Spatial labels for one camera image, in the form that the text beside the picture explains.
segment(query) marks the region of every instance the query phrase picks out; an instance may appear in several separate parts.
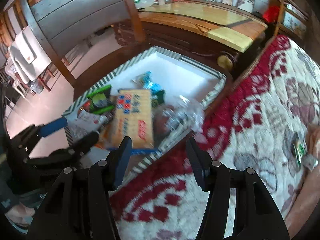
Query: dark sleeve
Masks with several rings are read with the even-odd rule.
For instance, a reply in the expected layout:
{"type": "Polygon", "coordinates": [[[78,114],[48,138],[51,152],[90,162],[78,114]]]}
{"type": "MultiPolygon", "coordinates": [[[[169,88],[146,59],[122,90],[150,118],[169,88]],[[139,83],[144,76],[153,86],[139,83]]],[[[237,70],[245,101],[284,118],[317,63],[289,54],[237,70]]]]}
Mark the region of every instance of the dark sleeve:
{"type": "Polygon", "coordinates": [[[12,193],[3,178],[0,178],[0,213],[7,213],[17,204],[19,204],[19,199],[12,193]]]}

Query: floor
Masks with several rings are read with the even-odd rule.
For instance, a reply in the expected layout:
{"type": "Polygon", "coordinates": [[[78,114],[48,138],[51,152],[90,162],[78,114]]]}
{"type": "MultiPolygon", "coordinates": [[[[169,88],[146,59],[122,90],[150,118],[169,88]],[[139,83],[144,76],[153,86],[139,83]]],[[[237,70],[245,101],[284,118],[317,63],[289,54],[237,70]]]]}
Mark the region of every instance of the floor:
{"type": "MultiPolygon", "coordinates": [[[[101,36],[91,37],[90,41],[93,45],[91,48],[88,48],[86,42],[82,42],[66,55],[70,62],[68,69],[71,70],[75,78],[93,63],[121,47],[114,38],[112,28],[108,28],[101,36]]],[[[31,124],[46,124],[59,118],[64,110],[72,104],[73,87],[60,72],[56,71],[54,74],[55,77],[48,81],[50,92],[44,89],[39,95],[32,96],[28,93],[26,99],[19,98],[6,121],[10,138],[31,124]]],[[[47,138],[42,138],[30,157],[48,156],[52,151],[67,146],[64,130],[59,130],[47,138]]]]}

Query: floral bedspread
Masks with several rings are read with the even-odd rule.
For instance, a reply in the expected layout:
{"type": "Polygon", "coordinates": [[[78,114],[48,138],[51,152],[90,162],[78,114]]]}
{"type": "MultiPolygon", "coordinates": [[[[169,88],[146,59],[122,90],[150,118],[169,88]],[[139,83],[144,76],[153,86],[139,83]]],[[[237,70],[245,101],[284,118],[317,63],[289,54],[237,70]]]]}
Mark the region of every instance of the floral bedspread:
{"type": "MultiPolygon", "coordinates": [[[[291,153],[295,132],[319,124],[319,66],[288,37],[277,36],[242,77],[203,133],[194,137],[229,168],[254,168],[285,218],[303,180],[291,153]]],[[[208,193],[196,185],[184,149],[161,157],[110,198],[122,239],[195,239],[208,193]]],[[[231,190],[225,237],[233,230],[231,190]]]]}

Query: metal bolt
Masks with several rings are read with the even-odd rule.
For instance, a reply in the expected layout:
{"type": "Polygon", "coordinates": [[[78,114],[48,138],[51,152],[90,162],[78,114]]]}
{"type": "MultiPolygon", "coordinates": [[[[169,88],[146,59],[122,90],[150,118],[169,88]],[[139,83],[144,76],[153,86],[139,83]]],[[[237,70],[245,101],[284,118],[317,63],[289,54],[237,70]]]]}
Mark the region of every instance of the metal bolt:
{"type": "Polygon", "coordinates": [[[254,171],[253,168],[247,168],[247,173],[249,173],[249,174],[254,174],[255,171],[254,171]]]}
{"type": "Polygon", "coordinates": [[[106,160],[101,160],[101,161],[98,162],[98,165],[99,165],[100,167],[106,166],[106,164],[107,164],[107,161],[106,161],[106,160]]]}
{"type": "Polygon", "coordinates": [[[64,170],[63,170],[63,172],[65,173],[65,174],[68,174],[68,173],[70,173],[72,171],[72,168],[70,168],[70,167],[66,167],[64,170]]]}
{"type": "Polygon", "coordinates": [[[74,150],[74,149],[69,149],[69,150],[68,150],[68,153],[69,153],[70,155],[73,155],[73,154],[75,154],[75,150],[74,150]]]}
{"type": "Polygon", "coordinates": [[[219,161],[212,161],[211,164],[212,164],[213,166],[215,166],[215,167],[221,166],[221,162],[219,162],[219,161]]]}

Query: brass knob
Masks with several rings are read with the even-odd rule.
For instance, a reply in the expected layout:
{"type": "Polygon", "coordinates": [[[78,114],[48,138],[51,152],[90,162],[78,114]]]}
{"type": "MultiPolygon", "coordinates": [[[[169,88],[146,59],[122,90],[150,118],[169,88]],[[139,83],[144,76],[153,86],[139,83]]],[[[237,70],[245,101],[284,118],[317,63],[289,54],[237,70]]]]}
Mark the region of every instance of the brass knob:
{"type": "Polygon", "coordinates": [[[233,63],[232,60],[226,56],[226,55],[221,55],[217,59],[218,66],[224,68],[225,70],[228,70],[229,72],[233,68],[233,63]]]}

